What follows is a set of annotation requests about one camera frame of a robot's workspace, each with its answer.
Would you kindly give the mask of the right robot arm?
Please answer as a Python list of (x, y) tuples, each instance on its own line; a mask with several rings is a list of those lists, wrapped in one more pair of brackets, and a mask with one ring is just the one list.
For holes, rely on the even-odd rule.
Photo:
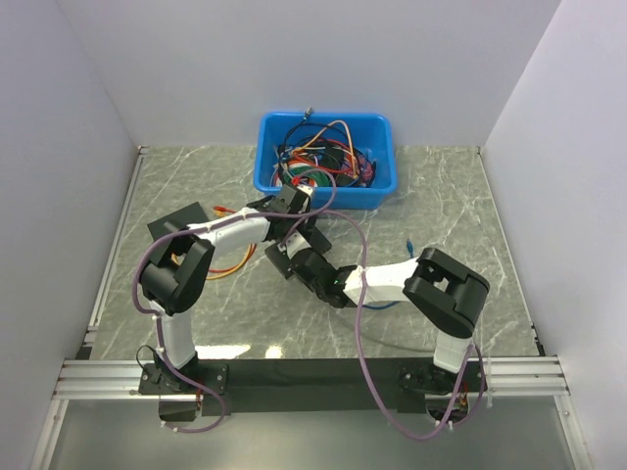
[(404, 379), (423, 393), (439, 396), (463, 382), (462, 360), (490, 291), (482, 275), (435, 248), (404, 262), (366, 268), (336, 268), (311, 247), (281, 250), (279, 259), (285, 277), (296, 276), (335, 308), (413, 304), (438, 334), (433, 364), (404, 372)]

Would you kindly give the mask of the black network switch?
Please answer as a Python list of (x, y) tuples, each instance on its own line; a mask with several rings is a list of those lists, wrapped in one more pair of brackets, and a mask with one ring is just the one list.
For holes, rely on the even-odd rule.
[(332, 248), (331, 242), (317, 228), (297, 230), (281, 245), (276, 242), (265, 249), (265, 256), (285, 278), (293, 275), (292, 261), (296, 254), (307, 249), (314, 249), (324, 255)]
[(190, 224), (205, 223), (209, 219), (198, 202), (164, 215), (147, 224), (154, 241), (169, 233), (186, 230)]

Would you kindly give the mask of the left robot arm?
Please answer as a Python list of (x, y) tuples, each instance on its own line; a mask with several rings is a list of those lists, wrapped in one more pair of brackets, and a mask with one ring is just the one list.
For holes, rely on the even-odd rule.
[(152, 225), (153, 244), (131, 281), (136, 310), (153, 318), (157, 344), (153, 371), (177, 394), (207, 387), (191, 331), (191, 310), (199, 300), (214, 259), (239, 248), (266, 244), (265, 255), (286, 278), (301, 264), (330, 248), (315, 226), (314, 190), (286, 183), (267, 196), (223, 218), (184, 223), (181, 211)]

